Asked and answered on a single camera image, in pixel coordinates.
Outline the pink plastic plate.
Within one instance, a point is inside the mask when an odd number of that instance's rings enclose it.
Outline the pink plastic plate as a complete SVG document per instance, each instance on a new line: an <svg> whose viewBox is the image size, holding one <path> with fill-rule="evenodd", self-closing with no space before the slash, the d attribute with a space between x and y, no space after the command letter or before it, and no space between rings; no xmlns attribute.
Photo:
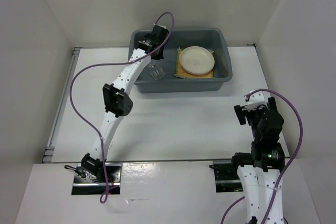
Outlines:
<svg viewBox="0 0 336 224"><path fill-rule="evenodd" d="M180 69L178 72L178 75L181 76L182 78L212 78L214 76L213 71L209 71L207 73L193 73L193 72L188 72L185 69Z"/></svg>

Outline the woven bamboo tray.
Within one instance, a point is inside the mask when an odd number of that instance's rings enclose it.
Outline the woven bamboo tray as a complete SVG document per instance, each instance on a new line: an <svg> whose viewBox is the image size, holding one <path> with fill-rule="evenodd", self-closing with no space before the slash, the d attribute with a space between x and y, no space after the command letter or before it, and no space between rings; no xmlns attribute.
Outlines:
<svg viewBox="0 0 336 224"><path fill-rule="evenodd" d="M188 73L185 71L180 63L180 55L182 53L183 49L180 47L177 48L177 60L176 60L176 71L175 76L177 78L182 79L213 79L214 78L214 70L211 70L210 72L202 75L195 75Z"/></svg>

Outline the cream plastic plate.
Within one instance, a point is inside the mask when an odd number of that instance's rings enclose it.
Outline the cream plastic plate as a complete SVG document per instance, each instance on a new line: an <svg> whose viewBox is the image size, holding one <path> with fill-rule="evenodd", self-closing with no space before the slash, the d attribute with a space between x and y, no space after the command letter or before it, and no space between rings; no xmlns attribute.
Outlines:
<svg viewBox="0 0 336 224"><path fill-rule="evenodd" d="M180 63L188 72L207 73L215 66L213 54L203 47L190 46L183 49L180 55Z"/></svg>

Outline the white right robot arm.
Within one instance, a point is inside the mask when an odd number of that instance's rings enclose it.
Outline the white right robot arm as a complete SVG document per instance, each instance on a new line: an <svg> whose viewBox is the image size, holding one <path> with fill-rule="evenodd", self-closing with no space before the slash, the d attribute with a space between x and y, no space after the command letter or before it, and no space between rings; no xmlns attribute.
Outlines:
<svg viewBox="0 0 336 224"><path fill-rule="evenodd" d="M239 178L247 208L247 223L283 223L282 180L285 154L279 143L284 120L275 99L257 92L234 107L241 125L251 127L249 153L235 153L231 175Z"/></svg>

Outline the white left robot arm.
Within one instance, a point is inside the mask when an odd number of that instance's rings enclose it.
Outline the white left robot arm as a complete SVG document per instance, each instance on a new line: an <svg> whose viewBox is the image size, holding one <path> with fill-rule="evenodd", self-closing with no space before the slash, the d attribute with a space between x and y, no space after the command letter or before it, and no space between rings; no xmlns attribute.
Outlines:
<svg viewBox="0 0 336 224"><path fill-rule="evenodd" d="M128 64L111 83L102 88L105 114L98 138L91 150L82 158L83 173L93 182L104 180L103 162L108 148L121 121L131 112L133 102L129 97L131 89L142 70L152 59L163 59L163 47L169 31L154 25L149 34L144 35L134 45Z"/></svg>

